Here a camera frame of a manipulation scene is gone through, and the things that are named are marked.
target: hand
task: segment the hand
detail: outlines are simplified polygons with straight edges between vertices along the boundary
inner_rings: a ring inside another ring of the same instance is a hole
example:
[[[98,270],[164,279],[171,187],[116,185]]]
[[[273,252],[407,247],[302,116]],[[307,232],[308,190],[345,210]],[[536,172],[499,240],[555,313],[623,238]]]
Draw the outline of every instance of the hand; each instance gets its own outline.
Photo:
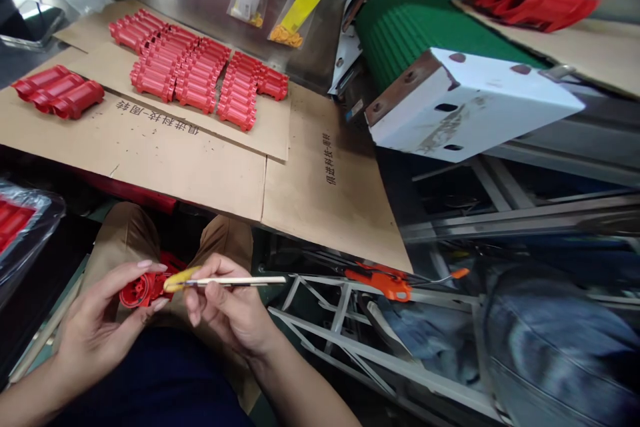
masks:
[[[111,270],[100,282],[78,297],[69,308],[60,349],[53,359],[56,374],[76,396],[102,380],[127,355],[151,316],[169,301],[156,299],[137,308],[122,323],[109,321],[109,307],[117,307],[117,295],[145,272],[164,272],[167,266],[151,260],[129,262]]]
[[[191,278],[251,277],[251,274],[233,260],[213,254]],[[246,358],[267,355],[276,347],[281,332],[265,309],[256,287],[224,288],[210,282],[204,289],[187,288],[185,306],[194,327],[204,321]]]

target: blue denim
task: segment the blue denim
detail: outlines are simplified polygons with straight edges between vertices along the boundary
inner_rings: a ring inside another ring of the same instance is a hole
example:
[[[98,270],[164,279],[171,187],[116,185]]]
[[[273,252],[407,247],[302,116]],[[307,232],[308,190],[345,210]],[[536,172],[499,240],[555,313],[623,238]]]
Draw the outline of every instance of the blue denim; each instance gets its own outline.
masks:
[[[494,393],[518,427],[640,423],[640,338],[564,274],[494,266],[483,339]]]
[[[417,302],[377,300],[385,320],[425,369],[477,390],[482,389],[467,312]]]

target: conveyor belt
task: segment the conveyor belt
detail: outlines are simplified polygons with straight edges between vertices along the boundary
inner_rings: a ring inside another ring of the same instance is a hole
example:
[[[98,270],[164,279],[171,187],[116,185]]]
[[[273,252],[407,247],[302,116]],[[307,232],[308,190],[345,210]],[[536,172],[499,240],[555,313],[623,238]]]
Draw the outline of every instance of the conveyor belt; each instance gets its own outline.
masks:
[[[548,65],[454,7],[450,0],[368,0],[355,22],[379,91],[384,91],[426,49]]]

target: screw hole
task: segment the screw hole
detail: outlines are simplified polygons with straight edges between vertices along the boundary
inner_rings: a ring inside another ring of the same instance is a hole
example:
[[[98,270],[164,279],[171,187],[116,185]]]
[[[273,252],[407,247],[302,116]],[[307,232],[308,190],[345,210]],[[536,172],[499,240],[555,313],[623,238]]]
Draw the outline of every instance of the screw hole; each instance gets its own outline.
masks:
[[[454,111],[457,108],[457,105],[451,105],[450,103],[441,103],[435,109],[439,111]]]

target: right hand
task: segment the right hand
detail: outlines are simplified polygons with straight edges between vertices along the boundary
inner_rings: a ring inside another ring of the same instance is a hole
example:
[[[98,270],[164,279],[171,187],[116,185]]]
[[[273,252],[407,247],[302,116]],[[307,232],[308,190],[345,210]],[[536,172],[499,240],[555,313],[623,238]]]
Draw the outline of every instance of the right hand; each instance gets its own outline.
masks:
[[[251,277],[233,260],[213,254],[191,279],[209,277]],[[185,290],[189,320],[197,327],[204,320],[220,339],[246,358],[266,356],[277,348],[282,333],[265,309],[256,287],[224,288],[209,282]]]

